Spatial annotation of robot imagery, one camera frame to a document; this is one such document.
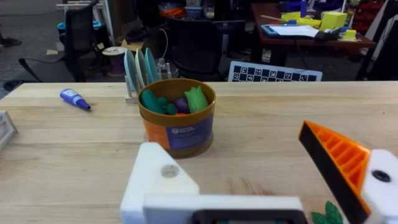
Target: green toy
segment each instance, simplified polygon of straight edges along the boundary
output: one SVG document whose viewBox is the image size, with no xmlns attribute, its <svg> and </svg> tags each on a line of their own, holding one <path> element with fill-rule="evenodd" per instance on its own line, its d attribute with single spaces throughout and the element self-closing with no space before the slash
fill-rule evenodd
<svg viewBox="0 0 398 224">
<path fill-rule="evenodd" d="M 157 102 L 160 104 L 160 107 L 162 108 L 162 110 L 164 112 L 166 112 L 167 111 L 167 105 L 169 105 L 169 101 L 166 98 L 164 98 L 164 97 L 159 97 L 157 99 Z"/>
<path fill-rule="evenodd" d="M 177 108 L 174 106 L 174 104 L 169 104 L 167 105 L 167 109 L 165 111 L 167 114 L 169 115 L 175 115 L 176 113 L 178 113 Z"/>
<path fill-rule="evenodd" d="M 164 114 L 159 101 L 156 99 L 154 93 L 150 90 L 144 90 L 142 92 L 141 103 L 145 106 L 145 108 L 152 112 Z"/>
<path fill-rule="evenodd" d="M 187 97 L 188 107 L 191 113 L 199 112 L 209 105 L 201 90 L 201 86 L 198 88 L 192 87 L 190 91 L 185 91 L 184 94 L 185 97 Z"/>
<path fill-rule="evenodd" d="M 312 221 L 314 224 L 343 224 L 343 217 L 338 211 L 336 205 L 331 202 L 325 204 L 325 215 L 318 212 L 312 212 Z"/>
</svg>

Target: paper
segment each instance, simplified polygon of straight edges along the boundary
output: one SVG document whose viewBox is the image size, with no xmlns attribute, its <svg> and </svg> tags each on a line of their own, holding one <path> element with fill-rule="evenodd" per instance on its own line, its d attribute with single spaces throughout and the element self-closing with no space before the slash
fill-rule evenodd
<svg viewBox="0 0 398 224">
<path fill-rule="evenodd" d="M 270 26 L 279 35 L 300 35 L 306 37 L 315 37 L 319 32 L 312 26 Z"/>
</svg>

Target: yellow object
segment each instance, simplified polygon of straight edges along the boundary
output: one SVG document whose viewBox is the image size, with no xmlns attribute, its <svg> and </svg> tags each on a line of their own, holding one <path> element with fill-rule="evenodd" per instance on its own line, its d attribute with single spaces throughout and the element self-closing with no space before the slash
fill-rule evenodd
<svg viewBox="0 0 398 224">
<path fill-rule="evenodd" d="M 286 14 L 283 14 L 280 18 L 289 21 L 290 19 L 298 19 L 301 16 L 301 12 L 288 12 Z"/>
<path fill-rule="evenodd" d="M 298 18 L 296 19 L 298 25 L 310 25 L 314 28 L 319 28 L 321 21 L 318 19 Z"/>
<path fill-rule="evenodd" d="M 356 40 L 356 30 L 346 30 L 343 39 Z"/>
<path fill-rule="evenodd" d="M 324 12 L 319 30 L 325 31 L 325 29 L 342 28 L 346 19 L 347 13 Z"/>
</svg>

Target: orange label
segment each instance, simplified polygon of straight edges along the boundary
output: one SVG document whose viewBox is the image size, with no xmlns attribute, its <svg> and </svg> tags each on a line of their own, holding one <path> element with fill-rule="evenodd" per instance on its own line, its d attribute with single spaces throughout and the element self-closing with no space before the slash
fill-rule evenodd
<svg viewBox="0 0 398 224">
<path fill-rule="evenodd" d="M 164 149 L 170 149 L 166 127 L 151 123 L 144 118 L 142 118 L 142 121 L 144 122 L 148 140 L 159 143 Z"/>
</svg>

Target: cardboard box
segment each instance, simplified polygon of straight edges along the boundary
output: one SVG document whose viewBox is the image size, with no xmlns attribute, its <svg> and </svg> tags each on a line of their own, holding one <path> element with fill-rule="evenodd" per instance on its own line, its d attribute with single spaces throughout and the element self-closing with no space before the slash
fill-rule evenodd
<svg viewBox="0 0 398 224">
<path fill-rule="evenodd" d="M 124 39 L 121 46 L 135 52 L 137 49 L 141 49 L 142 46 L 144 46 L 144 42 L 131 42 L 128 44 Z"/>
</svg>

